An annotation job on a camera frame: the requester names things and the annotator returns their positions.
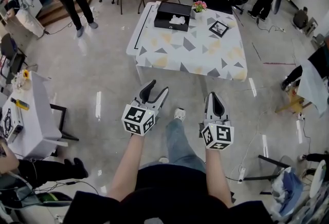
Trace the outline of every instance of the sunflower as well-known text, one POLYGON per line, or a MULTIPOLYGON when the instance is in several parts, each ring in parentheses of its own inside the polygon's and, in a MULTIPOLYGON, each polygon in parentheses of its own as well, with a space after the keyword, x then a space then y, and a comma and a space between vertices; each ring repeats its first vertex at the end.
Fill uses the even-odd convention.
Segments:
POLYGON ((24 77, 25 79, 28 79, 29 76, 30 76, 29 71, 28 71, 28 70, 23 70, 23 77, 24 77))

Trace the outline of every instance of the tiled floor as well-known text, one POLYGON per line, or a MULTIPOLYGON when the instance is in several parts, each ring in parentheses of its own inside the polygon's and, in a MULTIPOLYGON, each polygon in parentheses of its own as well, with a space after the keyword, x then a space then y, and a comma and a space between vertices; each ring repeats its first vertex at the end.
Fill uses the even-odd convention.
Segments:
MULTIPOLYGON (((57 34, 32 41, 26 53, 30 63, 38 63, 39 73, 51 78, 47 89, 53 103, 68 108, 65 130, 80 138, 80 142, 70 142, 68 148, 60 149, 60 158, 81 158, 90 174, 86 181, 105 195, 130 138, 123 130, 120 118, 125 104, 131 101, 134 90, 139 87, 134 61, 125 53, 139 15, 137 0, 123 0, 123 15, 120 15, 119 6, 112 5, 111 0, 104 0, 103 3, 94 0, 92 6, 95 6, 98 29, 86 27, 84 35, 77 39, 74 26, 65 28, 57 34), (99 117, 96 114, 97 95, 101 95, 99 117)), ((313 53, 309 38, 291 25, 293 14, 294 8, 283 2, 277 15, 271 12, 267 21, 260 23, 261 28, 269 29, 276 25, 285 29, 286 33, 260 30, 246 12, 238 14, 248 66, 247 80, 238 82, 206 77, 208 90, 218 93, 228 105, 235 127, 234 144, 222 151, 225 173, 233 179, 239 176, 237 168, 247 149, 243 163, 247 176, 273 172, 273 165, 257 159, 258 154, 263 154, 262 135, 267 136, 269 156, 273 159, 288 155, 296 161, 297 155, 308 150, 306 138, 299 143, 296 115, 289 111, 274 113, 276 107, 287 102, 287 95, 280 90, 280 81, 294 66, 264 64, 298 64, 299 60, 313 53), (251 79, 256 88, 254 91, 250 86, 251 79)), ((68 18, 61 20, 47 27, 47 30, 55 32, 69 22, 68 18)), ((190 73, 155 68, 144 68, 143 74, 147 80, 157 80, 155 91, 160 92, 168 86, 170 93, 161 119, 146 136, 141 163, 166 155, 164 127, 178 106, 187 111, 184 124, 190 145, 205 159, 204 144, 198 138, 198 123, 202 121, 204 112, 198 78, 190 73)), ((310 150, 323 152, 329 146, 328 112, 319 118, 316 109, 311 106, 305 110, 305 116, 305 132, 312 139, 310 150)), ((262 199, 269 208, 271 197, 258 195, 268 187, 267 181, 230 183, 236 203, 262 199)), ((92 192, 82 183, 59 190, 70 196, 76 190, 92 192)), ((53 214, 60 215, 64 215, 66 210, 50 209, 53 214)), ((33 223, 45 223, 41 218, 50 217, 46 209, 38 207, 30 208, 25 213, 33 219, 33 223)))

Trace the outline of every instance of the wooden platform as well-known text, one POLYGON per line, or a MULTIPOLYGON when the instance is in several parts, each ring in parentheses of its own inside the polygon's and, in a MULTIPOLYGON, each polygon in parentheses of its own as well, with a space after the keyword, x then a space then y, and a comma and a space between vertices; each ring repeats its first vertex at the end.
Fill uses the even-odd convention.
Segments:
MULTIPOLYGON (((79 13, 81 12, 81 8, 75 2, 76 11, 79 13)), ((37 16, 37 19, 40 21, 40 23, 45 27, 51 23, 54 23, 56 21, 59 21, 63 18, 68 17, 68 13, 66 12, 65 8, 63 7, 61 2, 52 2, 51 4, 43 7, 37 16)))

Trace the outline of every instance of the patterned tablecloth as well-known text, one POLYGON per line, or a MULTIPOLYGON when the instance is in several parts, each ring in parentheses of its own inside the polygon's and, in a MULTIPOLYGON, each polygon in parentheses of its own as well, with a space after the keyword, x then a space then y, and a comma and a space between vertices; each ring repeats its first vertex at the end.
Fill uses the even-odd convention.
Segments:
POLYGON ((136 65, 180 70, 229 80, 244 81, 247 63, 236 19, 207 9, 190 19, 187 32, 156 28, 157 7, 149 11, 136 48, 136 65), (222 22, 229 29, 220 38, 209 28, 222 22))

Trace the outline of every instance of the picture frame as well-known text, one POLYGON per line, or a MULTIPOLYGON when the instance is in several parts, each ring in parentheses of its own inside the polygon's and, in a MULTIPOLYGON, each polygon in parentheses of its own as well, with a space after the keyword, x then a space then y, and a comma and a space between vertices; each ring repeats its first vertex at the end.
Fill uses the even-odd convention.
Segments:
POLYGON ((224 25, 222 22, 216 21, 209 30, 215 33, 219 37, 223 37, 225 32, 229 29, 228 26, 224 25))

